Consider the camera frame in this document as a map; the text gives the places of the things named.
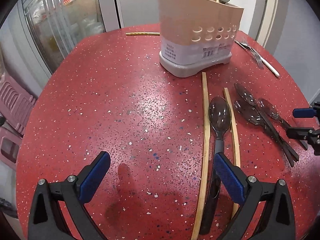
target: pink utensil holder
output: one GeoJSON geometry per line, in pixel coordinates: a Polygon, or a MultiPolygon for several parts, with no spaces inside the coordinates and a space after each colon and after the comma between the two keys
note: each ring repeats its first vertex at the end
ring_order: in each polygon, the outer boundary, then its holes
{"type": "Polygon", "coordinates": [[[177,77],[230,61],[243,8],[215,0],[158,0],[160,63],[177,77]]]}

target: printed label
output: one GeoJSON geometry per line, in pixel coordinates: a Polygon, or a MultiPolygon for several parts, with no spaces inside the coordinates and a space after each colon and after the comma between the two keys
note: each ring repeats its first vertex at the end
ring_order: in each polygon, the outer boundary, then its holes
{"type": "Polygon", "coordinates": [[[233,39],[195,42],[188,46],[175,44],[161,37],[162,56],[179,65],[188,65],[202,60],[217,60],[229,54],[233,39]]]}

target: pink chair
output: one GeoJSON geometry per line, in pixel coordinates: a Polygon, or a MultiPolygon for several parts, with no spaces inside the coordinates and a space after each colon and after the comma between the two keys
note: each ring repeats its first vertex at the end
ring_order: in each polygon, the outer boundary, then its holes
{"type": "Polygon", "coordinates": [[[0,161],[16,170],[18,150],[22,139],[4,127],[0,127],[0,161]]]}
{"type": "Polygon", "coordinates": [[[0,83],[0,112],[17,132],[24,134],[36,99],[8,73],[4,73],[0,83]]]}

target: speckled tabletop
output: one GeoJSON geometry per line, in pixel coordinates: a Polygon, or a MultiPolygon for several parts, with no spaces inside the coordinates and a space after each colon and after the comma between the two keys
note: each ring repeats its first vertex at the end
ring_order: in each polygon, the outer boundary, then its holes
{"type": "MultiPolygon", "coordinates": [[[[201,74],[181,79],[159,64],[159,36],[125,36],[125,32],[159,31],[158,25],[129,27],[84,39],[50,78],[34,107],[22,141],[17,167],[17,206],[27,234],[28,213],[40,178],[62,181],[79,171],[101,150],[111,155],[111,168],[88,212],[108,239],[176,239],[191,237],[201,176],[203,103],[201,74]]],[[[295,107],[308,107],[286,70],[249,39],[280,73],[259,70],[236,44],[231,62],[206,69],[209,99],[234,82],[268,99],[290,124],[316,127],[315,120],[294,120],[295,107]]],[[[296,217],[297,238],[319,210],[320,158],[303,151],[274,121],[276,129],[300,154],[291,168],[283,152],[260,127],[238,113],[241,168],[260,181],[284,178],[296,217]]],[[[214,135],[211,133],[211,147],[214,135]]],[[[231,133],[225,154],[233,161],[231,133]]],[[[222,186],[209,235],[216,239],[230,220],[232,202],[222,186]]],[[[249,237],[256,214],[245,237],[249,237]]],[[[67,223],[80,239],[71,219],[67,223]]]]}

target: glass panel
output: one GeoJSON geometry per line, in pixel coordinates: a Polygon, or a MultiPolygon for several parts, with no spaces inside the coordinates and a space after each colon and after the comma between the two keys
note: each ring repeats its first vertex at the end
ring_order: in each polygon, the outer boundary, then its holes
{"type": "Polygon", "coordinates": [[[51,73],[83,38],[105,32],[98,0],[32,0],[23,9],[51,73]]]}

